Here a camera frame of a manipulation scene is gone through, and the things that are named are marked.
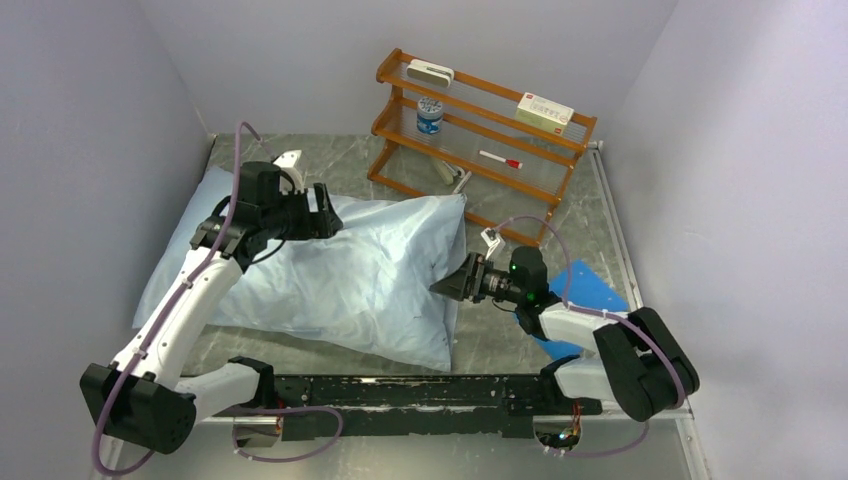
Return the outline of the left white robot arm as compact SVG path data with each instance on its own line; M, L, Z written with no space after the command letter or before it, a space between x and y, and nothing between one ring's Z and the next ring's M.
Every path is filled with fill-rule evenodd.
M188 379L183 366L220 302L271 243L329 239L343 222L325 184L307 187L277 164L240 166L234 186L190 237L182 266L139 333L109 364L92 363L82 374L95 449L108 435L170 454L201 420L229 409L261 416L278 406L267 363L237 356Z

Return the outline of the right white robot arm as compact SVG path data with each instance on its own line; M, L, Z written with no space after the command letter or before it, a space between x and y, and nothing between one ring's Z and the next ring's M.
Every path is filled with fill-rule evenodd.
M543 370L548 381L539 398L550 413L565 413L577 399L593 399L614 402L631 419L645 422L680 407L700 389L697 370L655 309L610 312L564 300L550 287L536 247L514 250L504 270L471 253L429 289L459 302L510 303L526 334L581 348Z

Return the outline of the light blue pillowcase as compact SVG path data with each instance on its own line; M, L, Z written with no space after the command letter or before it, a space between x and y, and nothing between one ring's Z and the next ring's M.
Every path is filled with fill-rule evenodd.
M457 306L430 286L465 258L465 197L331 202L343 223L334 237L272 242L208 323L449 371Z

